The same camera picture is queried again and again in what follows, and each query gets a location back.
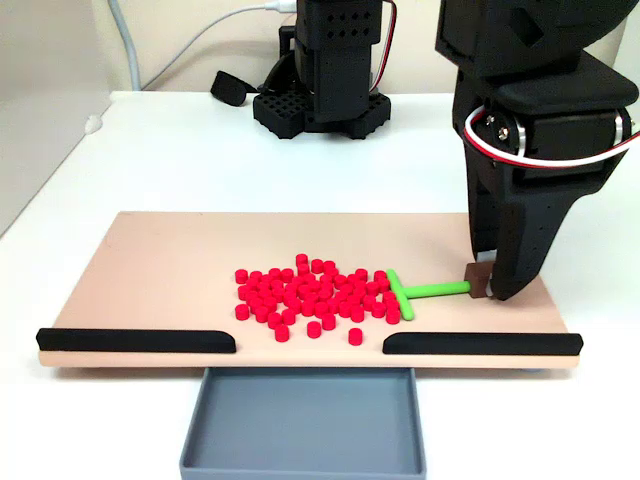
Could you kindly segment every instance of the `green t-shaped tool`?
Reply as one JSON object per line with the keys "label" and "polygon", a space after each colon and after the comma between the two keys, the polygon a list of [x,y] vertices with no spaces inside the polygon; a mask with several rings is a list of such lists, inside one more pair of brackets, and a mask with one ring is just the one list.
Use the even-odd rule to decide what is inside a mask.
{"label": "green t-shaped tool", "polygon": [[387,270],[387,277],[391,283],[391,291],[396,294],[396,299],[400,304],[400,313],[405,320],[413,320],[415,313],[409,300],[412,298],[440,297],[443,295],[459,295],[469,293],[471,284],[469,282],[440,283],[436,285],[424,285],[422,287],[403,287],[398,279],[395,270]]}

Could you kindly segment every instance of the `plastic tray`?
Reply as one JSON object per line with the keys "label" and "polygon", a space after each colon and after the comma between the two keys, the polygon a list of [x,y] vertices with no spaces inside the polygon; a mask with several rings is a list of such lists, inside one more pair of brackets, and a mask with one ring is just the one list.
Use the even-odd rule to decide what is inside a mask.
{"label": "plastic tray", "polygon": [[423,479],[413,369],[207,369],[183,480]]}

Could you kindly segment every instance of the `tan board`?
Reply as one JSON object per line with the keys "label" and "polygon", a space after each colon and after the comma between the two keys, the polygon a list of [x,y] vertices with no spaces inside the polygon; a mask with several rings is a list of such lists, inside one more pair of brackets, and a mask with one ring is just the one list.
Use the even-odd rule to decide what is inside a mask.
{"label": "tan board", "polygon": [[566,333],[537,278],[506,302],[456,295],[412,300],[416,319],[367,316],[312,340],[299,316],[281,344],[252,317],[238,321],[233,274],[294,267],[295,255],[334,260],[342,272],[394,268],[405,286],[459,281],[473,261],[465,214],[218,214],[123,212],[115,219],[54,327],[223,330],[235,354],[40,352],[47,366],[405,366],[567,368],[577,356],[384,355],[395,332]]}

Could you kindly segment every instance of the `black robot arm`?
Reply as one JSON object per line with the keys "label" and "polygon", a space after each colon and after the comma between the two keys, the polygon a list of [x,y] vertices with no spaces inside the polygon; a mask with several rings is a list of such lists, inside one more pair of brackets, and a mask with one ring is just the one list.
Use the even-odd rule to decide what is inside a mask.
{"label": "black robot arm", "polygon": [[453,127],[465,144],[471,243],[495,258],[491,293],[506,300],[536,275],[565,215],[600,190],[624,153],[571,168],[496,160],[465,134],[530,159],[590,157],[631,136],[636,86],[583,48],[638,0],[443,0],[436,50],[459,67]]}

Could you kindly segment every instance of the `red and white wire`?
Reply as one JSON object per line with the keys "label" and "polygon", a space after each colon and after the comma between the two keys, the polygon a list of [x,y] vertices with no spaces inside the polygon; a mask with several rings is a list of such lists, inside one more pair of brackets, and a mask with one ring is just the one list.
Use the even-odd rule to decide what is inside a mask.
{"label": "red and white wire", "polygon": [[615,155],[626,152],[627,150],[629,150],[629,148],[631,148],[632,145],[635,145],[636,143],[638,143],[638,141],[640,141],[640,132],[638,132],[624,142],[621,142],[611,147],[610,149],[591,157],[577,158],[574,160],[541,160],[538,158],[528,158],[525,156],[513,155],[511,153],[495,148],[482,140],[476,134],[476,132],[473,130],[473,125],[484,116],[484,113],[485,108],[478,107],[471,113],[471,115],[467,117],[467,120],[464,124],[464,134],[467,140],[469,140],[469,142],[471,142],[471,144],[476,149],[496,161],[522,167],[546,169],[581,167],[583,165],[602,162],[603,160],[607,160],[608,158],[611,158]]}
{"label": "red and white wire", "polygon": [[389,60],[389,52],[391,52],[391,44],[393,43],[393,34],[396,30],[396,21],[398,19],[398,6],[393,0],[384,0],[391,5],[391,15],[389,16],[389,29],[387,30],[387,40],[382,51],[382,60],[378,66],[378,72],[373,80],[373,84],[369,91],[374,91],[380,84],[384,71],[387,68],[387,61]]}

